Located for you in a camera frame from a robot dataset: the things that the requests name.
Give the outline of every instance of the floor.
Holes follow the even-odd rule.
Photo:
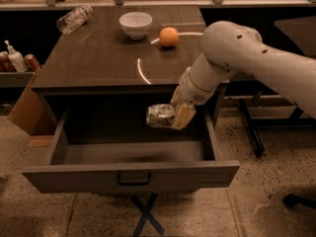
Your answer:
[[[287,108],[253,108],[253,116],[287,117]],[[47,148],[0,115],[0,236],[316,236],[315,209],[287,208],[282,198],[316,198],[316,129],[260,130],[257,158],[241,113],[220,111],[215,129],[222,160],[241,167],[227,189],[100,197],[40,194],[22,175],[40,165]]]

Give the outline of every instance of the white spray bottle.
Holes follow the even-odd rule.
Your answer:
[[[7,40],[4,41],[8,46],[9,59],[18,72],[26,72],[29,68],[20,52],[16,51]]]

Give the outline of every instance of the bowl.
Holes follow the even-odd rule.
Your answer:
[[[143,12],[130,12],[119,18],[120,28],[133,40],[143,39],[150,31],[152,17]]]

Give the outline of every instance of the white bottle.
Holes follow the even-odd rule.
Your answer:
[[[29,68],[20,52],[16,51],[7,40],[4,41],[8,46],[9,59],[18,72],[26,72]]]
[[[91,6],[80,6],[58,19],[56,24],[63,34],[69,35],[77,28],[85,24],[90,19],[91,14]]]

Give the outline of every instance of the dark tabletop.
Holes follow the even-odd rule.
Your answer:
[[[144,39],[132,40],[119,27],[119,17],[133,11],[146,12],[153,18],[151,32]],[[175,27],[179,33],[202,33],[205,24],[195,5],[93,7],[93,16],[87,24],[60,37],[33,90],[52,93],[178,84],[200,54],[200,37],[180,36],[178,44],[171,48],[162,47],[159,42],[152,44],[165,27]],[[137,67],[138,58],[141,71]]]

